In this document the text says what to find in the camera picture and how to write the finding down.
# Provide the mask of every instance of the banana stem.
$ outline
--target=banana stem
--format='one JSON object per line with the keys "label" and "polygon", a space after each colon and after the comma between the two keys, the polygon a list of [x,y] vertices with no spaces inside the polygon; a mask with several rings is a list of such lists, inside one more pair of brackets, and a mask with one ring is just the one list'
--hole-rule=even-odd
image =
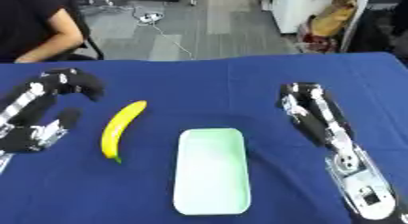
{"label": "banana stem", "polygon": [[120,158],[120,157],[114,157],[114,160],[115,160],[118,164],[122,164],[122,158]]}

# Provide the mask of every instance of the chair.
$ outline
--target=chair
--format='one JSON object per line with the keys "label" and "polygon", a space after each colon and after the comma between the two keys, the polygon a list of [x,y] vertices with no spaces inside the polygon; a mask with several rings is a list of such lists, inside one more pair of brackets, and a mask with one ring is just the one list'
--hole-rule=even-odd
{"label": "chair", "polygon": [[83,17],[82,13],[79,10],[77,0],[61,0],[61,1],[62,1],[62,4],[64,5],[64,8],[67,10],[69,14],[71,14],[71,17],[74,19],[74,21],[78,25],[82,33],[82,36],[85,39],[84,44],[80,47],[92,48],[97,54],[97,57],[94,58],[91,56],[73,54],[75,50],[72,50],[69,53],[69,55],[67,55],[67,60],[104,60],[105,55],[102,52],[102,50],[97,46],[95,41],[92,39],[91,30],[89,26],[87,25],[85,18]]}

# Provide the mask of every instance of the yellow banana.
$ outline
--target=yellow banana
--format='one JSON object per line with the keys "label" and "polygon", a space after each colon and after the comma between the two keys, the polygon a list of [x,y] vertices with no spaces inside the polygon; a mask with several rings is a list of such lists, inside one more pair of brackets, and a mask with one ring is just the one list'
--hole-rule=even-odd
{"label": "yellow banana", "polygon": [[146,101],[138,101],[124,107],[110,120],[102,134],[102,152],[107,158],[113,158],[117,163],[122,160],[118,156],[118,142],[126,127],[136,118],[148,105]]}

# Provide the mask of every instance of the gray carpet floor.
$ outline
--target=gray carpet floor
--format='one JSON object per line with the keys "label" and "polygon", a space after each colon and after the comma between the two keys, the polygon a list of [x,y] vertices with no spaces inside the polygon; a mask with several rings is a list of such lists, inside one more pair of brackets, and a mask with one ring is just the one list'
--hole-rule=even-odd
{"label": "gray carpet floor", "polygon": [[[83,10],[107,59],[189,60],[189,54],[174,43],[194,59],[297,53],[291,41],[279,34],[271,13],[261,12],[257,0],[197,0],[197,6],[189,6],[189,0],[112,1],[125,8]],[[137,25],[130,6],[138,7],[136,15],[163,13],[157,27],[164,35],[152,26]],[[82,53],[92,55],[89,49]]]}

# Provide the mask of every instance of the robotic hand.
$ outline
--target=robotic hand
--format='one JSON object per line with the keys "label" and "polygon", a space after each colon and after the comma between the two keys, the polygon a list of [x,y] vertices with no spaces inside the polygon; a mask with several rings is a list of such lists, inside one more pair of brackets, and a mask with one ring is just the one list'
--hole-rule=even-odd
{"label": "robotic hand", "polygon": [[97,101],[104,87],[96,77],[77,68],[53,69],[29,78],[0,99],[0,173],[13,153],[49,148],[75,125],[80,112],[67,108],[52,123],[35,126],[55,104],[57,95],[71,93],[82,93]]}
{"label": "robotic hand", "polygon": [[327,169],[342,194],[352,223],[408,223],[408,207],[368,154],[353,142],[350,125],[320,85],[283,85],[278,105],[305,137],[330,150]]}

